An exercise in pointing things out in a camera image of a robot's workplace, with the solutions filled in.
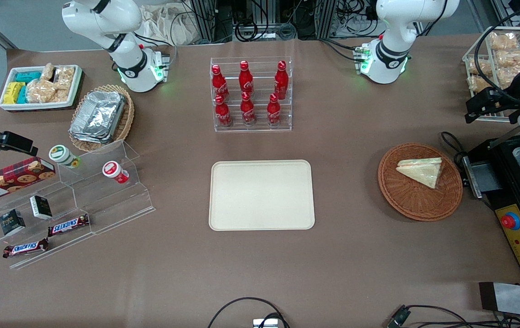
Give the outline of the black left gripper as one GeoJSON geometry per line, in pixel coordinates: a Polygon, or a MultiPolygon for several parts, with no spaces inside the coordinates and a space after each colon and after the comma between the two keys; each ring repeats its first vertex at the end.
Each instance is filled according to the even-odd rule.
{"type": "Polygon", "coordinates": [[[490,120],[516,124],[520,117],[520,87],[504,89],[505,95],[487,87],[466,102],[466,123],[490,120]]]}

